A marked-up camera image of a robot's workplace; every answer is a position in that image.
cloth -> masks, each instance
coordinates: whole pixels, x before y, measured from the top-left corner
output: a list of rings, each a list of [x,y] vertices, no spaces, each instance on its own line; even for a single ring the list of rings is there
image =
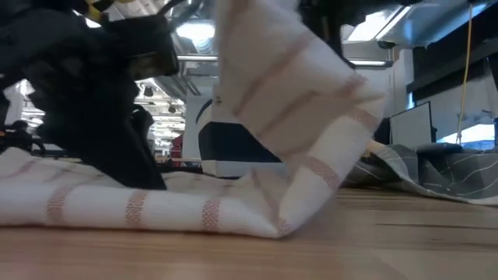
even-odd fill
[[[346,183],[382,186],[475,205],[498,205],[498,150],[455,144],[391,145],[359,161]]]
[[[170,173],[168,191],[89,166],[0,156],[0,224],[239,233],[278,238],[336,192],[382,118],[385,94],[312,34],[290,0],[219,0],[219,103],[289,167],[236,181]]]

